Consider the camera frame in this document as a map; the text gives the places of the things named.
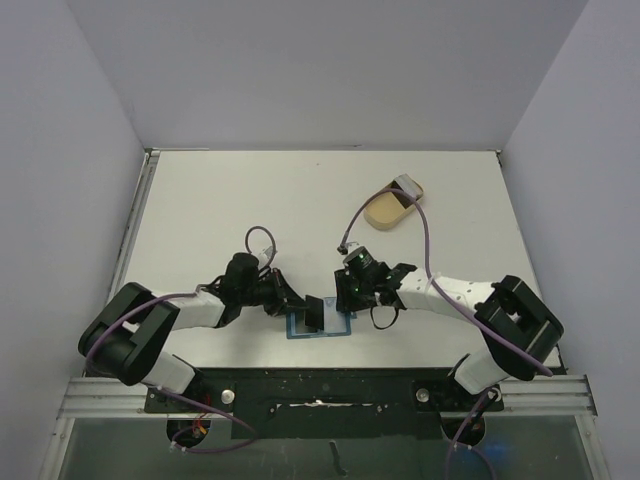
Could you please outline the blue card holder wallet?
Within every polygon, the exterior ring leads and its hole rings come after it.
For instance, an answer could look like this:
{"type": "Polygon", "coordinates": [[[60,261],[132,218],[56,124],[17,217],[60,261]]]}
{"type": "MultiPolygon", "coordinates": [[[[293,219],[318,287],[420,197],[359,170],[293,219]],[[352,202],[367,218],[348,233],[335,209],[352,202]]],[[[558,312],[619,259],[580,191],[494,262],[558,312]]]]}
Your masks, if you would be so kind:
{"type": "Polygon", "coordinates": [[[340,337],[351,334],[351,323],[357,315],[339,312],[336,297],[309,297],[309,300],[311,315],[298,311],[286,316],[288,339],[340,337]]]}

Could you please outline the white credit card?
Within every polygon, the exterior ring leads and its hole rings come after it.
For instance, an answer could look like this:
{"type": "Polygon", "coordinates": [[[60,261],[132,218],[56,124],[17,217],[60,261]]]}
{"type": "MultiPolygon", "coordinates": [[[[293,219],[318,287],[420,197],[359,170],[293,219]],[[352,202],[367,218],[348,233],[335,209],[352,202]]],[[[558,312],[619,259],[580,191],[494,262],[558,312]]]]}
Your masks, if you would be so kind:
{"type": "Polygon", "coordinates": [[[336,333],[342,328],[342,317],[336,308],[335,297],[323,299],[323,326],[327,333],[336,333]]]}

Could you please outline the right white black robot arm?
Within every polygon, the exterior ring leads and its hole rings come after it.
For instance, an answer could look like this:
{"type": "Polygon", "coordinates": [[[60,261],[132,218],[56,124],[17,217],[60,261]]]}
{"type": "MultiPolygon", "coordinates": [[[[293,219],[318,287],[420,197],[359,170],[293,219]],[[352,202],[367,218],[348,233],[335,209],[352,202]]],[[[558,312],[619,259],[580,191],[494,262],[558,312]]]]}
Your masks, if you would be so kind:
{"type": "Polygon", "coordinates": [[[334,272],[339,311],[429,311],[480,330],[485,346],[463,357],[445,384],[452,406],[469,408],[483,390],[509,377],[530,381],[551,374],[544,362],[564,326],[522,279],[507,275],[499,282],[463,281],[412,264],[391,268],[359,244],[340,246],[338,252],[343,255],[343,267],[334,272]]]}

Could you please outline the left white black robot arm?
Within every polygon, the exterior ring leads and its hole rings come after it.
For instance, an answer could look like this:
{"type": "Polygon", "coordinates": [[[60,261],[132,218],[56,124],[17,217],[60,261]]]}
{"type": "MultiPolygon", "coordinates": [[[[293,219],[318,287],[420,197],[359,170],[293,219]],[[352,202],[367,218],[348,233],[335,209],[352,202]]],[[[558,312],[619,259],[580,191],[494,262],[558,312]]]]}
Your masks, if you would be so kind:
{"type": "Polygon", "coordinates": [[[137,282],[125,284],[83,332],[78,351],[88,368],[126,386],[168,391],[177,408],[190,411],[202,402],[204,387],[193,366],[164,350],[172,331],[223,328],[245,307],[261,307],[271,317],[304,312],[309,299],[279,269],[238,252],[222,275],[192,292],[161,295],[137,282]]]}

